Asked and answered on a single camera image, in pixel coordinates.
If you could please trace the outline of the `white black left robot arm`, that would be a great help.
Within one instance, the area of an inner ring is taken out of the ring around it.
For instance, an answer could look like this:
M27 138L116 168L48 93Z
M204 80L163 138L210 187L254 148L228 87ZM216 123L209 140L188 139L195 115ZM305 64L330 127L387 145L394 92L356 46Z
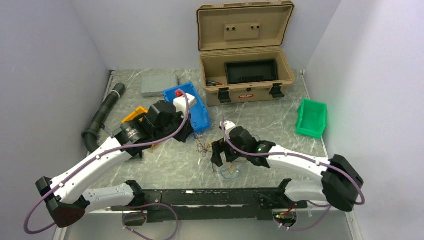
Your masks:
M96 210L114 206L137 210L144 205L145 193L135 180L107 188L90 187L115 166L142 155L153 145L171 138L186 142L194 133L190 115L194 104L194 100L181 96L173 102L160 100L148 110L138 107L76 166L54 178L40 178L36 187L54 224L66 228Z

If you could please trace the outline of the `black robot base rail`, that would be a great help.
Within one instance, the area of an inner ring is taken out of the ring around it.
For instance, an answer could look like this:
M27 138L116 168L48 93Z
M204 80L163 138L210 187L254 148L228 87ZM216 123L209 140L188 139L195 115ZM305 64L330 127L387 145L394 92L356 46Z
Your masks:
M305 200L290 202L276 187L146 189L143 207L148 223L174 220L256 219L271 221L272 212L306 209ZM169 206L176 213L168 210Z

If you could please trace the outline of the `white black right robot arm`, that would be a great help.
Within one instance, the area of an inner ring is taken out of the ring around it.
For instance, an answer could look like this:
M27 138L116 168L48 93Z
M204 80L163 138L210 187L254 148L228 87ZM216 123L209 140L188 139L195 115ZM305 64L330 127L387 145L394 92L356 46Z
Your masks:
M277 143L256 140L248 130L225 121L220 127L223 138L212 145L211 162L223 166L221 154L228 163L245 158L257 167L283 169L307 177L307 180L284 179L275 194L276 203L287 208L301 201L327 202L330 206L351 212L365 204L364 181L342 155L318 157L286 149Z

